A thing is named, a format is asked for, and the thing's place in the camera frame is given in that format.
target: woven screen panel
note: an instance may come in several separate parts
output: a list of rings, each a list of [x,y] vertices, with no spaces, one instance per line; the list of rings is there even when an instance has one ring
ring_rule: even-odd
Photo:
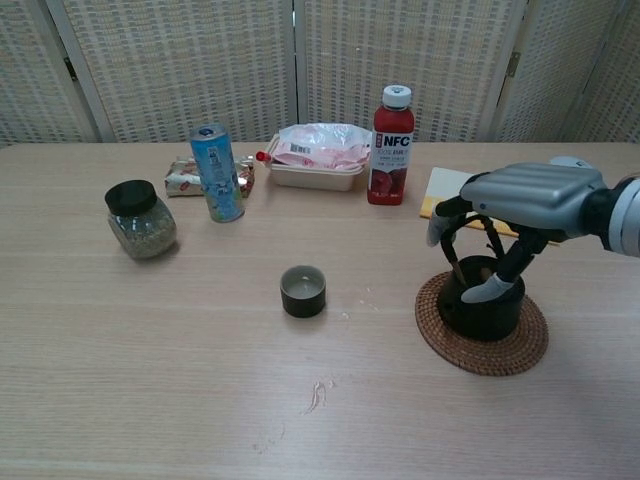
[[[640,142],[640,2],[609,42],[585,99],[579,142]]]
[[[45,41],[25,1],[0,2],[0,147],[84,140]]]
[[[522,47],[497,139],[559,139],[616,9],[613,0],[541,0]]]
[[[512,1],[307,0],[310,121],[371,128],[382,89],[413,90],[416,141],[467,141],[480,115]]]
[[[233,140],[287,123],[282,0],[64,0],[118,141]]]

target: robotic hand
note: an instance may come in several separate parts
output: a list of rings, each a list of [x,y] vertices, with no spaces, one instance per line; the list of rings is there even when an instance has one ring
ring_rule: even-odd
[[[500,297],[550,241],[592,234],[605,250],[640,257],[640,179],[626,178],[609,189],[598,170],[573,157],[556,157],[552,164],[514,164],[471,177],[460,195],[434,208],[427,244],[437,245],[447,229],[472,211],[506,222],[518,240],[491,277],[462,294],[465,303]]]

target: juice bottle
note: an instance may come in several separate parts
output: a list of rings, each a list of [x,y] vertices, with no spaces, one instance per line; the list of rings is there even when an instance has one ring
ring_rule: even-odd
[[[374,205],[400,205],[411,158],[415,120],[409,109],[411,89],[389,85],[373,117],[367,200]]]

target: round rattan coaster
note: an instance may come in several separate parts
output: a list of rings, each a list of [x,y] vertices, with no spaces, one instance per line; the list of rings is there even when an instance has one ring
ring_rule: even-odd
[[[458,335],[438,313],[438,293],[449,272],[425,283],[416,297],[416,321],[420,333],[442,358],[479,375],[515,375],[533,367],[549,343],[547,322],[533,300],[525,295],[518,326],[508,337],[481,342]]]

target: wood grain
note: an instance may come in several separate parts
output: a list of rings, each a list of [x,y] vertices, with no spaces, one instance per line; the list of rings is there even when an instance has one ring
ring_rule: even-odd
[[[244,218],[214,224],[202,198],[169,199],[179,249],[130,260],[104,192],[130,178],[163,192],[188,152],[0,151],[0,478],[638,478],[637,260],[595,238],[538,258],[525,281],[550,345],[515,377],[451,366],[413,315],[446,269],[418,217],[433,166],[573,154],[612,184],[640,169],[637,146],[419,144],[400,207],[367,204],[365,179],[345,194],[289,189],[259,167]],[[484,248],[478,232],[459,237],[461,254]],[[307,321],[278,292],[299,263],[328,285]]]

